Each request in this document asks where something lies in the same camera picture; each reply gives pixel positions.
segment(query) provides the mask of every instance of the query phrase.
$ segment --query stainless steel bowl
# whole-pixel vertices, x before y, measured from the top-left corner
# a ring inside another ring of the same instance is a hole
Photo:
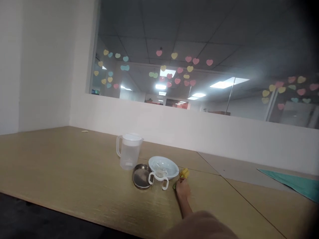
[[[132,180],[134,185],[141,190],[148,189],[149,184],[149,174],[151,168],[146,164],[138,164],[135,166],[132,174]]]

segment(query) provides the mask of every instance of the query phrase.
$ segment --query yellow heart sticker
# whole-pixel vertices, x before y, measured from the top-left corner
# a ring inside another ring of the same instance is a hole
[[[194,67],[193,67],[193,66],[188,66],[188,67],[187,67],[187,71],[188,71],[188,72],[192,72],[192,71],[193,71],[193,69],[194,69]]]
[[[279,87],[278,92],[279,93],[284,93],[286,91],[286,87]]]
[[[269,102],[269,98],[267,97],[267,98],[262,98],[262,102],[264,103],[264,104],[267,104],[268,102]]]
[[[303,76],[299,76],[297,82],[298,83],[304,83],[306,81],[306,78]]]
[[[178,56],[178,53],[177,53],[177,52],[172,53],[172,58],[173,58],[174,60],[176,59],[177,56]]]
[[[275,89],[276,89],[276,86],[275,86],[275,85],[270,85],[270,86],[269,86],[270,92],[273,92]]]
[[[269,94],[270,94],[269,91],[267,91],[267,90],[264,90],[264,91],[263,91],[263,96],[264,96],[264,97],[268,96]]]

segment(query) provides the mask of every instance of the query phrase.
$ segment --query teal cloth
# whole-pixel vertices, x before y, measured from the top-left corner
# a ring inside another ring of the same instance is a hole
[[[291,187],[296,192],[304,195],[305,197],[319,203],[319,181],[308,178],[302,178],[289,174],[277,173],[274,171],[258,169],[267,176],[277,180],[278,182]]]

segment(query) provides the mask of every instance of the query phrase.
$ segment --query table surface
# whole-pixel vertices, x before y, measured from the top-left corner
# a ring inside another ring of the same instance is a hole
[[[172,189],[139,190],[119,165],[114,135],[75,127],[0,136],[0,191],[142,238],[158,238],[181,220]],[[196,152],[143,142],[151,156],[190,168],[193,211],[207,210],[240,238],[284,238]]]

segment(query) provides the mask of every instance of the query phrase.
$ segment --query ceiling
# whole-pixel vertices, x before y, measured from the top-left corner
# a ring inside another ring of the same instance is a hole
[[[260,93],[270,79],[316,72],[306,30],[293,1],[102,0],[98,34],[109,51],[129,57],[126,78],[140,91],[157,93],[157,81],[148,74],[159,73],[161,65],[175,70],[193,65],[193,90],[208,91],[205,100],[216,101],[227,99],[231,87],[209,86],[232,76],[251,79],[236,86],[242,91],[234,95],[242,98]],[[187,63],[186,56],[200,62]],[[207,59],[214,61],[211,66]],[[168,96],[188,96],[180,79]]]

